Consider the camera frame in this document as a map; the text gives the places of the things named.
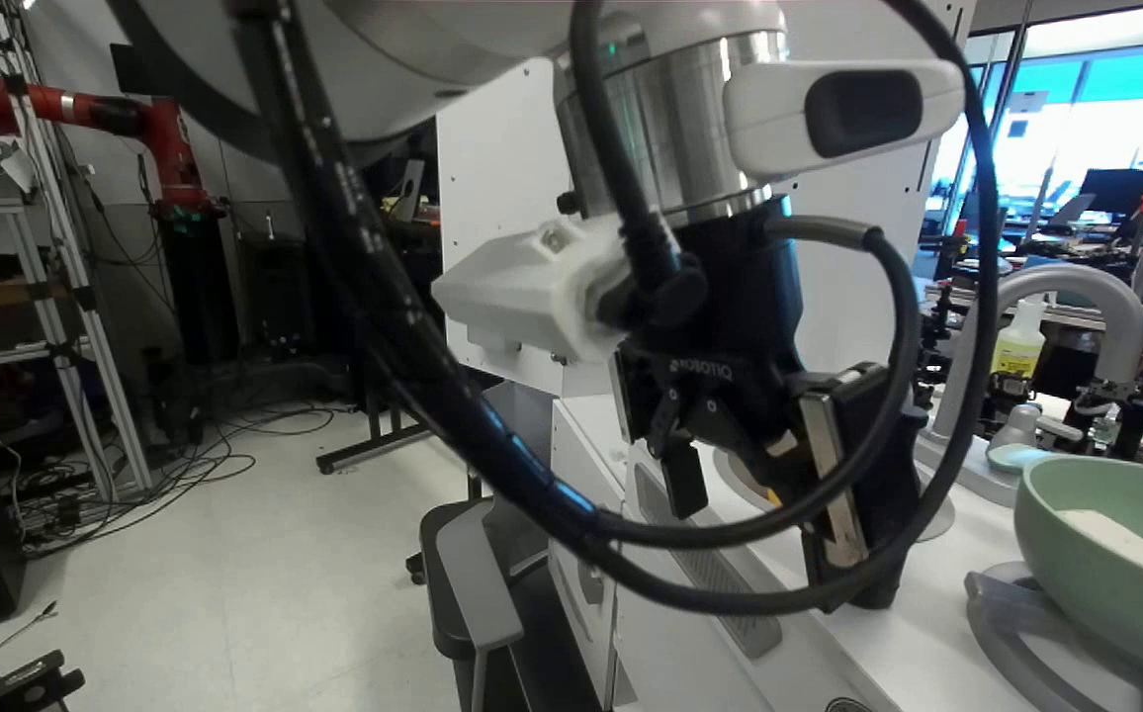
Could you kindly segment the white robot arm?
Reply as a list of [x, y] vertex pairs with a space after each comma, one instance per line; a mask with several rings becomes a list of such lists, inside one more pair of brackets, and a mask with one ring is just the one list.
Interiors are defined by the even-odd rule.
[[[978, 112], [921, 0], [884, 0], [921, 61], [793, 61], [758, 0], [105, 0], [141, 70], [279, 165], [349, 322], [416, 415], [548, 537], [616, 572], [626, 545], [720, 550], [817, 517], [879, 472], [921, 348], [906, 262], [846, 218], [774, 215], [783, 178], [899, 150]], [[548, 61], [572, 190], [556, 247], [507, 237], [418, 298], [351, 148]], [[774, 450], [811, 389], [763, 254], [826, 243], [882, 264], [891, 380], [830, 473]], [[556, 480], [441, 341], [480, 322], [548, 357], [604, 351], [676, 517], [626, 517]]]

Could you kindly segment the red robot arm background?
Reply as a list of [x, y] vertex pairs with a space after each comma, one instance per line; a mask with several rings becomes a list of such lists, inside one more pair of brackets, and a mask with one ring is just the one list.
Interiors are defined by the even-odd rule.
[[0, 76], [0, 134], [18, 129], [14, 102], [26, 102], [30, 115], [42, 121], [87, 125], [141, 144], [154, 163], [158, 195], [166, 206], [182, 210], [211, 206], [191, 134], [182, 125], [182, 112], [170, 100], [140, 102], [124, 94], [84, 94]]

